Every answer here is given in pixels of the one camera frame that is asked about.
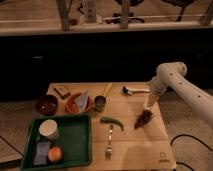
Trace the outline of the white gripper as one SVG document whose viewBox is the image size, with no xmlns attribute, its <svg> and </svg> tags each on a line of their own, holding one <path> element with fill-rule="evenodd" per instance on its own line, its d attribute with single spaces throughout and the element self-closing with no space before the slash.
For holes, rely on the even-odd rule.
<svg viewBox="0 0 213 171">
<path fill-rule="evenodd" d="M 146 108 L 151 109 L 158 101 L 158 96 L 166 91 L 166 84 L 158 76 L 155 76 L 148 82 L 148 85 L 152 94 L 148 96 Z"/>
</svg>

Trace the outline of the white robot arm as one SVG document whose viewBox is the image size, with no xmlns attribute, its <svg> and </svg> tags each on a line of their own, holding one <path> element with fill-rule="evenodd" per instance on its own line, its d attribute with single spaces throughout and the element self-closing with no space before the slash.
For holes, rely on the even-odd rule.
<svg viewBox="0 0 213 171">
<path fill-rule="evenodd" d="M 148 82 L 150 91 L 160 96 L 171 87 L 213 129 L 213 96 L 185 79 L 183 62 L 162 63 Z"/>
</svg>

